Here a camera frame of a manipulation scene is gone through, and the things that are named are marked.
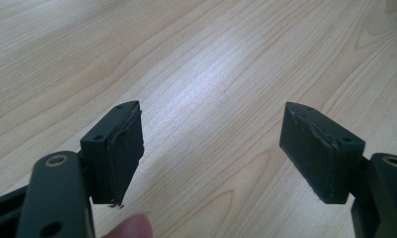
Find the wooden table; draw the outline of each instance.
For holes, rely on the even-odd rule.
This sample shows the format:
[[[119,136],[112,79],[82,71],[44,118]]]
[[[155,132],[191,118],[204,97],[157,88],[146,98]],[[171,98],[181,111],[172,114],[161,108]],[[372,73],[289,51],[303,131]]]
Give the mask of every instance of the wooden table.
[[[352,237],[278,147],[285,102],[397,155],[397,0],[0,0],[0,195],[140,100],[124,208],[155,237]]]

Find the screw hole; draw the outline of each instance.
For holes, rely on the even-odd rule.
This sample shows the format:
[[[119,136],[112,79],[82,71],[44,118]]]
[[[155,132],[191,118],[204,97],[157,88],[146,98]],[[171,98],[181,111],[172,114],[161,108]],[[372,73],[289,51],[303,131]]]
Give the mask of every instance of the screw hole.
[[[58,155],[51,157],[45,161],[45,165],[48,167],[56,167],[60,166],[61,164],[65,163],[67,160],[67,156],[65,155]]]
[[[103,136],[101,136],[101,135],[96,135],[95,137],[93,137],[93,140],[99,141],[99,140],[102,139],[102,138],[103,138]]]
[[[394,166],[394,167],[397,167],[397,158],[395,158],[395,157],[384,157],[383,160],[387,164],[389,164],[391,166]]]
[[[52,222],[49,225],[46,225],[42,230],[41,230],[41,237],[52,237],[55,236],[57,233],[59,233],[62,230],[63,226],[60,222]]]

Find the finger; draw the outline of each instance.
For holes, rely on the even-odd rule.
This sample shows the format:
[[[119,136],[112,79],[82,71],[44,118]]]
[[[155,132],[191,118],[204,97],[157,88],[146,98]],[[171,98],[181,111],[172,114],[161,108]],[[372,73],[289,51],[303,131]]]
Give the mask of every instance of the finger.
[[[146,215],[126,218],[102,238],[152,238],[152,225]]]

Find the black plastic part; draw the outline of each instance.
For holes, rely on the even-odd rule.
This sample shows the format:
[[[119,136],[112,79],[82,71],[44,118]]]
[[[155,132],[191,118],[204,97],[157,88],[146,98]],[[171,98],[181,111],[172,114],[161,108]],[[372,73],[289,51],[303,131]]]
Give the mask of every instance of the black plastic part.
[[[369,185],[381,220],[375,237],[397,237],[397,156],[374,154],[370,163]]]
[[[25,199],[26,186],[0,196],[0,237],[14,237]]]
[[[93,203],[121,204],[144,153],[139,102],[114,107],[80,144]]]
[[[57,152],[35,163],[17,237],[94,237],[76,153]]]
[[[346,177],[365,143],[314,108],[288,102],[280,147],[324,203],[344,204]]]

